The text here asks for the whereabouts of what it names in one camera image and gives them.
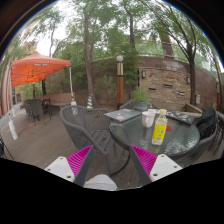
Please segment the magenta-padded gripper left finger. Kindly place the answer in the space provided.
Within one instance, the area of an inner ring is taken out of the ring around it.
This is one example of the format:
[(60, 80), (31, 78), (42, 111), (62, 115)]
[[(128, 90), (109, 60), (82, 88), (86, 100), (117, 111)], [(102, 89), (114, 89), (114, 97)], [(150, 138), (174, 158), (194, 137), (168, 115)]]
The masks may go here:
[(95, 147), (87, 146), (68, 157), (58, 157), (45, 168), (45, 171), (83, 186), (94, 153)]

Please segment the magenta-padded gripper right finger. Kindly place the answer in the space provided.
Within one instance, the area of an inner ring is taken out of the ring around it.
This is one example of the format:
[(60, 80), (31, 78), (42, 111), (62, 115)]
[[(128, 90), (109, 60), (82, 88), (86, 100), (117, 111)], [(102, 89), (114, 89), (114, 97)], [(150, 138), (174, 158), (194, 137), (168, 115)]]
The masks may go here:
[(182, 169), (181, 166), (165, 154), (155, 155), (138, 146), (130, 146), (130, 156), (136, 167), (142, 186)]

